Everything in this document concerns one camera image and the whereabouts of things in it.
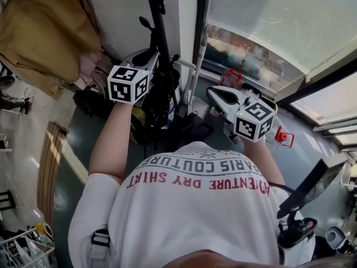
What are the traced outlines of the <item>black stool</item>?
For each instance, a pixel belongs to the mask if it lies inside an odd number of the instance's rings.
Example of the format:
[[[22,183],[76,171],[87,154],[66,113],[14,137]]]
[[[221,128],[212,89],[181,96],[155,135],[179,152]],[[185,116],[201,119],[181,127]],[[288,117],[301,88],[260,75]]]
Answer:
[[[0,212],[16,208],[15,199],[11,191],[0,192]]]

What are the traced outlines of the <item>white round device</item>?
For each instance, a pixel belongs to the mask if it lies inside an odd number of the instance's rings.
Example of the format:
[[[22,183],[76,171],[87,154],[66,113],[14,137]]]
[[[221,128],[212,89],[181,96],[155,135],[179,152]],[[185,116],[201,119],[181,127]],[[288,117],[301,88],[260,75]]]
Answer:
[[[326,230],[325,240],[336,255],[345,255],[356,250],[354,244],[347,239],[346,234],[337,226],[331,226]]]

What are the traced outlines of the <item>clear water jug red cap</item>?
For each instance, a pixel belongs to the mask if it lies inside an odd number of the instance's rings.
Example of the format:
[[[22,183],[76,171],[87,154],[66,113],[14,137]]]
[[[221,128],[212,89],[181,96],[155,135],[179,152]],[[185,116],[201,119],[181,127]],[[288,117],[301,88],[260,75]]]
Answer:
[[[277,150],[280,147],[291,148],[294,144],[294,134],[286,132],[281,125],[273,126],[272,130],[264,137],[267,146],[271,150]]]

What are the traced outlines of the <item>black window frame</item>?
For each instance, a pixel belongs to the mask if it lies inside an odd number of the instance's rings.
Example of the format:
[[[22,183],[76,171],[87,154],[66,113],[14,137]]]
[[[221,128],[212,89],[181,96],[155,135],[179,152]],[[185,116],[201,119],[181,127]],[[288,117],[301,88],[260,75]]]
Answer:
[[[236,69],[268,98],[295,105],[317,119],[357,113],[357,43],[307,73],[264,46],[208,23],[211,0],[198,0],[197,35],[208,35],[204,68]]]

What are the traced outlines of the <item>pink garment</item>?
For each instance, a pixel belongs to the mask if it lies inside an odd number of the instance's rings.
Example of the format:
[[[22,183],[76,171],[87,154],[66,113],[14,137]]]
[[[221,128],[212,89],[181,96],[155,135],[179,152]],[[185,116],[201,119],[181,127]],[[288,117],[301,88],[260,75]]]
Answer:
[[[106,95],[107,78],[114,66],[113,61],[112,57],[103,49],[82,55],[79,78],[74,84],[80,90],[89,89],[95,93]]]

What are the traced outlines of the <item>black bucket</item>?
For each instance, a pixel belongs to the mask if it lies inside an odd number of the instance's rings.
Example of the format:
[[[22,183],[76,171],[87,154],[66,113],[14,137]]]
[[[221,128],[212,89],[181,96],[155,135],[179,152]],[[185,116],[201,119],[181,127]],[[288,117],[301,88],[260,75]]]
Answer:
[[[241,90],[251,90],[259,99],[262,97],[261,91],[248,83],[242,83]]]

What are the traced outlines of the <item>person's white printed shirt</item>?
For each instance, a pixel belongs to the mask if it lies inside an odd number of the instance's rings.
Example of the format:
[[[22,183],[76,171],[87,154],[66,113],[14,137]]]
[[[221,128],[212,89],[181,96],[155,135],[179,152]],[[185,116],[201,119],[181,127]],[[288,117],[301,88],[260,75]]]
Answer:
[[[142,161],[121,184],[91,174],[69,228],[74,268],[160,268],[209,250],[279,264],[287,193],[241,153],[192,142]]]

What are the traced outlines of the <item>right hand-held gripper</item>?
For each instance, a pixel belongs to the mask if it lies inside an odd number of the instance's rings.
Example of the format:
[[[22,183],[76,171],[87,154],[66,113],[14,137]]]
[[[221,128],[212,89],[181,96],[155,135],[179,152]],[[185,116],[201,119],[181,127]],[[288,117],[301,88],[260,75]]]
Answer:
[[[232,113],[223,127],[224,134],[232,143],[239,139],[256,143],[271,131],[277,114],[275,102],[265,97],[246,98],[237,89],[218,85],[208,87],[206,95],[219,113]]]

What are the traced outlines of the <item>beige coat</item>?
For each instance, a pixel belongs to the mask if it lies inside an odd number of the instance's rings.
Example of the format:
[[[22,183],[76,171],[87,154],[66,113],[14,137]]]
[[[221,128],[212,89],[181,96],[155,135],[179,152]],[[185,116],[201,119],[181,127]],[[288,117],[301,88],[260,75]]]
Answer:
[[[101,49],[87,0],[0,0],[0,58],[53,99],[80,78],[80,58]]]

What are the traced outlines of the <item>person's right forearm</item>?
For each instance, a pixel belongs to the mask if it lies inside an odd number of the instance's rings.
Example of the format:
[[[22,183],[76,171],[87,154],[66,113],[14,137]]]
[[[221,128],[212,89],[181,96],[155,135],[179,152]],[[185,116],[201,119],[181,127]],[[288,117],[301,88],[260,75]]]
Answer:
[[[274,161],[265,140],[261,139],[258,142],[252,142],[243,139],[243,144],[246,157],[254,162],[268,182],[285,185],[283,176]]]

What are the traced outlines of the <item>black clamp mount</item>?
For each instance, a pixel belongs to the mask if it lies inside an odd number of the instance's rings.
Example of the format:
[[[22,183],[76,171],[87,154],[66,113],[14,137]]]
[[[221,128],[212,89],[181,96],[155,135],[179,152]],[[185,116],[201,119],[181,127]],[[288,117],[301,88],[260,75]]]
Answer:
[[[316,227],[317,220],[313,218],[290,220],[287,229],[277,237],[277,242],[283,248],[293,248],[303,240],[311,240]]]

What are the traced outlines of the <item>black tripod stand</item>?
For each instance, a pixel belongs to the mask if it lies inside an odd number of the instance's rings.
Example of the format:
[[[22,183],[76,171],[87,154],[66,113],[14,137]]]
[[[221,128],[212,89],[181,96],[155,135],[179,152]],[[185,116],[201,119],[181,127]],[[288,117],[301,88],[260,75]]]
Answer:
[[[168,44],[166,38],[166,31],[163,22],[163,15],[165,15],[165,0],[148,0],[153,23],[156,30],[156,36],[158,38],[157,46],[160,53],[160,65],[163,67],[164,75],[167,76],[167,80],[170,82],[169,89],[171,93],[171,98],[173,100],[173,107],[174,107],[174,115],[177,115],[178,104],[176,98],[176,88],[173,83],[173,76],[172,76],[172,64],[170,60],[170,55],[168,52]]]

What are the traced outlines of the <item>person's left forearm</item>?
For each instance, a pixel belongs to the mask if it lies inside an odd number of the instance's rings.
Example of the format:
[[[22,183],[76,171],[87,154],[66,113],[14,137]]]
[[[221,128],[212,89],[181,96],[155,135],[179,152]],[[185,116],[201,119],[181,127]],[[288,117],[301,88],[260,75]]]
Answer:
[[[131,104],[116,103],[91,153],[89,174],[104,174],[121,184],[128,158]]]

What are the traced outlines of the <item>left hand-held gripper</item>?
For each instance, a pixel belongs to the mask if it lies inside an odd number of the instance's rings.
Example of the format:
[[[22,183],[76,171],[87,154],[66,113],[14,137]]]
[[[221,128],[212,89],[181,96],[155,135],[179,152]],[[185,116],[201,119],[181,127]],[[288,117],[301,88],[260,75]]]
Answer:
[[[159,51],[146,48],[133,52],[120,65],[113,66],[107,78],[109,99],[142,107],[152,88],[151,79],[159,57]]]

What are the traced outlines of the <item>white tote bag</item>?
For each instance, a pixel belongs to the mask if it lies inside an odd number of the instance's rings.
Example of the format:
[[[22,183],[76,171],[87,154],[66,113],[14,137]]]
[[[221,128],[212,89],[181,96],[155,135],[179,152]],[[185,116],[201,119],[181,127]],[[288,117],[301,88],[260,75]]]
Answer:
[[[167,130],[173,123],[173,119],[175,117],[175,107],[170,106],[170,110],[168,112],[168,117],[167,117],[167,122],[166,124],[162,127],[162,129]]]

